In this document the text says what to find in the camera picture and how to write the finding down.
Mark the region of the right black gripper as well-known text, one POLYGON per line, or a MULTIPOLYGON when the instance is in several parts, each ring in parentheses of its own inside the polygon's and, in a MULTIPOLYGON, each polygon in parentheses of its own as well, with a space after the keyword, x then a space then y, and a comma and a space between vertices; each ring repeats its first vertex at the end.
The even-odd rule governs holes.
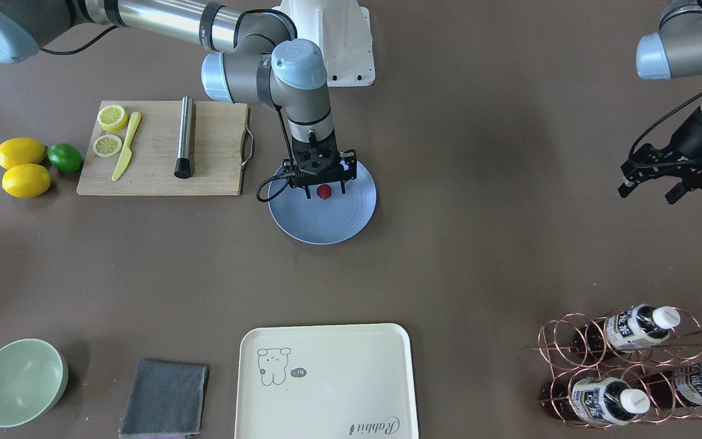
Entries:
POLYGON ((301 190, 312 185, 339 182, 346 194, 346 182, 357 176, 356 152, 340 152, 335 134, 318 141, 310 134, 307 141, 292 138, 293 165, 291 187, 301 190))

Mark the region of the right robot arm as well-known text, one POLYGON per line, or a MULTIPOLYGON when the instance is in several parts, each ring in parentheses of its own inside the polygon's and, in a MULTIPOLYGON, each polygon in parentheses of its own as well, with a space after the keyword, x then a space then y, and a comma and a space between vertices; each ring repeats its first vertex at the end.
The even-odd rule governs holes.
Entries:
POLYGON ((356 179, 355 151, 337 147, 321 49, 284 12, 211 1, 0 1, 0 62, 34 56, 80 23, 144 29, 208 50, 201 77, 209 97, 285 111, 289 154, 279 178, 289 187, 309 193, 356 179))

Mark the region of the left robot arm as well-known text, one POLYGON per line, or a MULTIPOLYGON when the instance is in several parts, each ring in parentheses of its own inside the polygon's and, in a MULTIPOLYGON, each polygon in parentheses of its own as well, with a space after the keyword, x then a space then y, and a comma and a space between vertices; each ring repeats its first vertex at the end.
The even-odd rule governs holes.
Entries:
MULTIPOLYGON (((644 80, 671 80, 702 75, 702 1, 670 1, 658 30, 641 38, 636 71, 644 80)), ((632 185, 660 177, 677 177, 666 194, 674 204, 688 192, 702 190, 702 104, 660 150, 650 145, 631 154, 632 185)))

